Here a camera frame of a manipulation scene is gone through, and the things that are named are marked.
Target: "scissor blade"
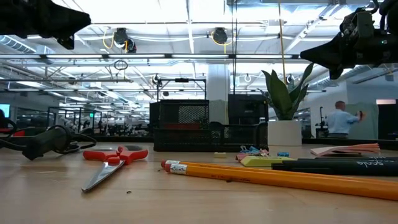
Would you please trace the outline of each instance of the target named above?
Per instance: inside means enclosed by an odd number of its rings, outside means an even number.
[[[86,184],[85,187],[82,187],[81,190],[86,193],[91,190],[93,187],[97,186],[104,179],[113,174],[118,168],[123,166],[124,161],[120,161],[119,165],[109,165],[108,162],[104,162],[101,168],[97,171],[97,173],[91,178],[91,180]]]

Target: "white planter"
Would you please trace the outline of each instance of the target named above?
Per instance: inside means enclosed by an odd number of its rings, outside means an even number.
[[[299,121],[268,122],[269,146],[301,146],[301,123]]]

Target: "red scissor handle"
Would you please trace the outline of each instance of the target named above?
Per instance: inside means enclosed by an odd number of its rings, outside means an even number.
[[[140,151],[128,151],[125,146],[119,146],[118,151],[120,151],[120,160],[124,160],[124,165],[129,165],[132,161],[138,159],[144,159],[148,156],[148,150],[140,150]]]
[[[148,150],[128,151],[125,146],[119,146],[117,151],[84,151],[83,157],[87,160],[96,160],[102,162],[111,162],[119,164],[124,160],[124,165],[129,165],[132,161],[147,157]]]
[[[87,160],[106,162],[109,158],[118,157],[117,151],[84,151],[83,157]]]

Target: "wooden table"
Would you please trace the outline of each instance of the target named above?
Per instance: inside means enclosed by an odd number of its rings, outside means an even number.
[[[116,148],[101,143],[98,149]],[[81,187],[100,167],[81,153],[28,161],[0,151],[0,223],[397,223],[398,202],[166,174],[162,159],[236,165],[234,154],[153,152],[123,167],[88,194]],[[271,148],[310,157],[308,148]],[[385,156],[398,152],[385,151]]]

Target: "pencil ferrule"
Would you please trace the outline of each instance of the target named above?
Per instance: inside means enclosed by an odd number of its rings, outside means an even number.
[[[170,172],[172,174],[186,175],[187,174],[187,165],[184,165],[184,164],[171,164]]]

